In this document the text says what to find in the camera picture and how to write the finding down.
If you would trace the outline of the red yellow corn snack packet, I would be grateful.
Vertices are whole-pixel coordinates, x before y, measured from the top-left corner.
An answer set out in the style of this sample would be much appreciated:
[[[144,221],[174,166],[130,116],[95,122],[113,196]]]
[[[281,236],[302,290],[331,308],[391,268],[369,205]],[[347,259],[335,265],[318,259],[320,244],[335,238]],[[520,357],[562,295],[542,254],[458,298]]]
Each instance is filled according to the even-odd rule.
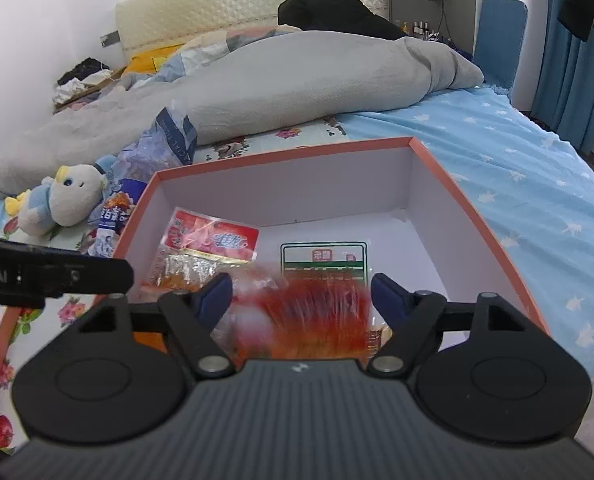
[[[231,306],[212,337],[236,365],[250,359],[367,362],[372,304],[367,285],[348,272],[284,278],[252,266],[230,276]]]

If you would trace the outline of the black clothing pile on bed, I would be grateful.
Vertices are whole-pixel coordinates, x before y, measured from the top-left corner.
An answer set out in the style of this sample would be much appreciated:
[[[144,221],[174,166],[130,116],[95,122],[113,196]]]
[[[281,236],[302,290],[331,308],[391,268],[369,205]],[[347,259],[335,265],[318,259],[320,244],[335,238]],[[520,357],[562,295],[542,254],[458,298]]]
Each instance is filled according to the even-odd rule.
[[[395,24],[367,9],[360,0],[285,0],[277,8],[277,24],[386,40],[407,36]]]

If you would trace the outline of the patchwork pastel quilt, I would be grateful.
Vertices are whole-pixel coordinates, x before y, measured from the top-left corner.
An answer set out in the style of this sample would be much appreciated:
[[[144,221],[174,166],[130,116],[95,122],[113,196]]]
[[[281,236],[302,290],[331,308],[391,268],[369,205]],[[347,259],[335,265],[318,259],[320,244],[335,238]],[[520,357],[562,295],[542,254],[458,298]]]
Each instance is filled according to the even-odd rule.
[[[196,72],[247,44],[262,39],[299,32],[299,28],[288,25],[255,26],[233,29],[218,29],[196,36],[171,55],[155,74],[125,74],[118,79],[117,88],[129,91],[141,88],[149,82],[172,82]]]

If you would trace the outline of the orange open storage box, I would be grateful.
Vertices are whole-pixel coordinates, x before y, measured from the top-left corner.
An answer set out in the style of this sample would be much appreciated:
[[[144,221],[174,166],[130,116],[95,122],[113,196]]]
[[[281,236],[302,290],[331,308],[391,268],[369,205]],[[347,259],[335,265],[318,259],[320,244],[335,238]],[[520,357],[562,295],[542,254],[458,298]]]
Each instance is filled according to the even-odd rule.
[[[546,324],[490,226],[419,140],[311,146],[157,172],[115,250],[137,285],[178,208],[256,228],[256,262],[270,273],[280,271],[286,244],[360,243],[370,274],[452,301],[496,292]]]

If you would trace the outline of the red top clear tofu packet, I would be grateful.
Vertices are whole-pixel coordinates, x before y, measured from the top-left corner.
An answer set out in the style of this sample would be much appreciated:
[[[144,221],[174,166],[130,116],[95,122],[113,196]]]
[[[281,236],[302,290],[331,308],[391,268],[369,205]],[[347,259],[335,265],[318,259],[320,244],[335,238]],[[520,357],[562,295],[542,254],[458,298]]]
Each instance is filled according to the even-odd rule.
[[[142,280],[148,290],[195,292],[216,274],[246,266],[257,256],[253,226],[175,208]]]

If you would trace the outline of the translucent blue tissue bag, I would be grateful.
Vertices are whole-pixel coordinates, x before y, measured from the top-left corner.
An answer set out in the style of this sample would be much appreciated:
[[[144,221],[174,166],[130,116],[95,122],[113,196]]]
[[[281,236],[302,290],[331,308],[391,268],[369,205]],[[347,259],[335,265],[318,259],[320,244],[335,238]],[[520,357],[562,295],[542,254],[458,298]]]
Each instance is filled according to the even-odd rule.
[[[191,165],[196,147],[197,131],[189,117],[173,106],[164,107],[151,127],[119,152],[111,169],[113,181],[148,183],[157,171]]]

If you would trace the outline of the white blue plush duck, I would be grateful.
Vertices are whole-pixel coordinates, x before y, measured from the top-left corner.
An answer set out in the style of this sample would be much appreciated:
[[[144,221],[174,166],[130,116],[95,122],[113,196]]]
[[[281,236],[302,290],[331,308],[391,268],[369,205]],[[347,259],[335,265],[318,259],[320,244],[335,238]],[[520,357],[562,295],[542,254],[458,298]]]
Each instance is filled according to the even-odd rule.
[[[29,236],[46,235],[55,226],[76,226],[102,202],[115,162],[115,155],[105,155],[92,165],[61,166],[35,188],[7,197],[4,210]]]

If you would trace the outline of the green pickled vegetable packet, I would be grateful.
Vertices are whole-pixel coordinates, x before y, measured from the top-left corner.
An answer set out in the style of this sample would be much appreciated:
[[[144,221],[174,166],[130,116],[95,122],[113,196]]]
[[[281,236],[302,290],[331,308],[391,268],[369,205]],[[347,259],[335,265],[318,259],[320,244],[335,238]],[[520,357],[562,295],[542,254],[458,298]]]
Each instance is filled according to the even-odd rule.
[[[370,300],[367,243],[284,243],[280,263],[285,287],[273,312],[285,354],[362,361],[374,356],[385,323]]]

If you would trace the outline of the floral bed sheet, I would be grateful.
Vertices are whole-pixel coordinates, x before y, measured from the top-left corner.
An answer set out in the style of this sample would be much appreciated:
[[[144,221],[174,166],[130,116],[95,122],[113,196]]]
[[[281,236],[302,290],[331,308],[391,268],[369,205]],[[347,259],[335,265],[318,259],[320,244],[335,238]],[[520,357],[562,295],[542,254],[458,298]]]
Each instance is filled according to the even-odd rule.
[[[206,307],[196,292],[131,304],[132,284],[125,260],[0,240],[0,306],[40,311],[71,292],[102,297],[17,371],[11,398],[28,436],[73,446],[128,441],[185,401],[190,377],[180,360],[134,333],[162,332],[166,341],[198,334],[208,342],[229,307],[231,278],[220,274],[205,287]]]

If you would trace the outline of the grey duvet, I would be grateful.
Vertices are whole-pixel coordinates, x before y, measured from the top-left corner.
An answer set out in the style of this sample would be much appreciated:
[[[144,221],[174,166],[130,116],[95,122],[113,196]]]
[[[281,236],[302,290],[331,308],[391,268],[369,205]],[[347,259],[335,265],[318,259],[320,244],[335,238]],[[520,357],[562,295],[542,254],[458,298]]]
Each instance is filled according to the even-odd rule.
[[[438,42],[342,32],[262,39],[175,81],[115,87],[81,110],[0,134],[0,200],[58,167],[119,153],[167,106],[186,114],[198,144],[206,145],[325,116],[395,110],[482,82],[478,66]]]

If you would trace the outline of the yellow pillow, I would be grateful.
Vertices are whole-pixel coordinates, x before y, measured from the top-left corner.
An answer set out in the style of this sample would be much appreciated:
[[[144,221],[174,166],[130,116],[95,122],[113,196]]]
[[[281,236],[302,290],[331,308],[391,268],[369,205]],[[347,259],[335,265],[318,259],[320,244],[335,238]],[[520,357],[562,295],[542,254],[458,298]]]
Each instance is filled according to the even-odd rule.
[[[133,54],[130,56],[124,73],[155,74],[163,63],[181,47],[182,44],[171,44],[171,46],[158,47]]]

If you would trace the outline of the blue curtain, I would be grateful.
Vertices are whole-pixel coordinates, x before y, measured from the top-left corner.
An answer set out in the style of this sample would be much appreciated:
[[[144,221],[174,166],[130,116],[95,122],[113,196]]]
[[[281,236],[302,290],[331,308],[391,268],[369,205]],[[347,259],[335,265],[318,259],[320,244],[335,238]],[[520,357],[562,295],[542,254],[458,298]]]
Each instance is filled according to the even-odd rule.
[[[588,154],[594,146],[594,30],[576,38],[558,19],[564,0],[548,0],[541,72],[531,116]]]

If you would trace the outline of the blue white snack bag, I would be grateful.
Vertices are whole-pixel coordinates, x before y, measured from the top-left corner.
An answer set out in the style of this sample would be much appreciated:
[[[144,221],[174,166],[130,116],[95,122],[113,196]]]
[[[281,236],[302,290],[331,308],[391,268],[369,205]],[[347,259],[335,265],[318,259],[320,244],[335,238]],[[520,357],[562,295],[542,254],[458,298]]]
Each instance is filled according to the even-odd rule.
[[[90,256],[111,258],[145,188],[146,183],[136,179],[120,179],[110,185],[102,202],[96,236],[88,249]]]

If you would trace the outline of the light blue star blanket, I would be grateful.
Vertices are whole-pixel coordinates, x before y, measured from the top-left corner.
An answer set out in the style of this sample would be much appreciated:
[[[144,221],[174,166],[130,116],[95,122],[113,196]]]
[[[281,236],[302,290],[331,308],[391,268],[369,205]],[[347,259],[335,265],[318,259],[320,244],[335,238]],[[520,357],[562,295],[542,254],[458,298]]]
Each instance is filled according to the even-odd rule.
[[[339,116],[352,140],[414,136],[505,248],[554,339],[594,377],[594,172],[488,87]]]

